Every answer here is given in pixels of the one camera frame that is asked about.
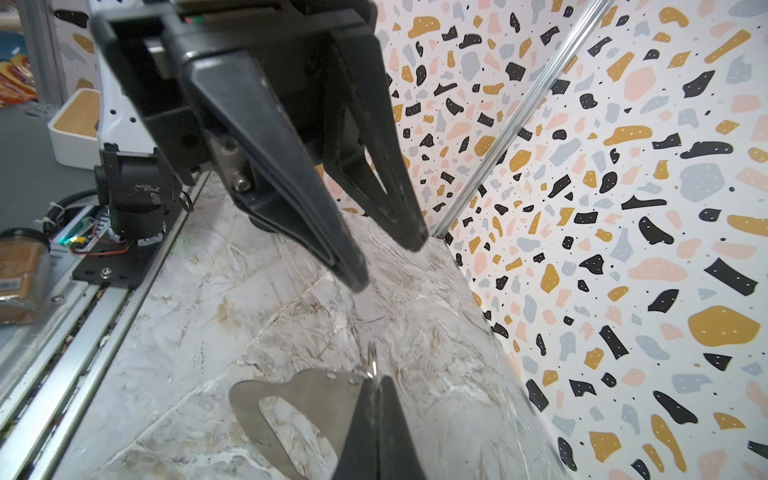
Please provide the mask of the metal keyring plate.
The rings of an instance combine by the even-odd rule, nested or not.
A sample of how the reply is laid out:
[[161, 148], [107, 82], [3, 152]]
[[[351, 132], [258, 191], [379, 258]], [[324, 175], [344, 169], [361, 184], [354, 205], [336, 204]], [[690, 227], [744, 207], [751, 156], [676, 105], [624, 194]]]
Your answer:
[[360, 367], [351, 372], [313, 368], [283, 383], [238, 382], [229, 391], [229, 402], [244, 433], [272, 467], [289, 479], [301, 479], [303, 475], [267, 422], [259, 402], [282, 398], [318, 428], [336, 454], [341, 454], [362, 384], [368, 379]]

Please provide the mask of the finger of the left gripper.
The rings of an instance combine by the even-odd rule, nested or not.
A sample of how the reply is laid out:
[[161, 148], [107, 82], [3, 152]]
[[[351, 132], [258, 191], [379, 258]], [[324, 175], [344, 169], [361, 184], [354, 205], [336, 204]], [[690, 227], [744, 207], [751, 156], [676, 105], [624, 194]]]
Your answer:
[[364, 255], [323, 185], [261, 66], [244, 51], [190, 62], [186, 88], [209, 132], [221, 127], [257, 178], [233, 192], [261, 226], [302, 246], [354, 292], [369, 284]]
[[325, 171], [393, 240], [419, 251], [428, 231], [405, 165], [378, 39], [334, 29], [326, 64]]

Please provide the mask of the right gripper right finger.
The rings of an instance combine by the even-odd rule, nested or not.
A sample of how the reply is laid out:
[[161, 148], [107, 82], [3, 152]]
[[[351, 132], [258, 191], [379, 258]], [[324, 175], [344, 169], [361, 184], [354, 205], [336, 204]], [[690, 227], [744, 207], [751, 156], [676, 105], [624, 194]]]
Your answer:
[[395, 382], [385, 376], [377, 387], [378, 478], [426, 480]]

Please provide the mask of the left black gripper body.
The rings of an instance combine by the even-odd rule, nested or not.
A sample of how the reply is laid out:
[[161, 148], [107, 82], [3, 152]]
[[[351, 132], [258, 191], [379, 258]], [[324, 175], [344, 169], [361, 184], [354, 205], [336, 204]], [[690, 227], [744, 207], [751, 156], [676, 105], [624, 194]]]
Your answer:
[[282, 108], [314, 165], [324, 163], [325, 93], [331, 43], [349, 28], [371, 35], [370, 1], [94, 1], [90, 28], [167, 168], [184, 184], [212, 161], [206, 131], [234, 136], [194, 89], [192, 68], [211, 66], [214, 84], [242, 111], [259, 86]]

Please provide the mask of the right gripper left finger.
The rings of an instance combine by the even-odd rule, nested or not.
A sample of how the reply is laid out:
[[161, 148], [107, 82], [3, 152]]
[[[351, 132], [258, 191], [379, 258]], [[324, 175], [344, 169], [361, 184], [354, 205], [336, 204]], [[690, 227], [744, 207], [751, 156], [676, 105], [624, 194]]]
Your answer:
[[367, 379], [352, 416], [350, 428], [332, 480], [379, 478], [377, 390]]

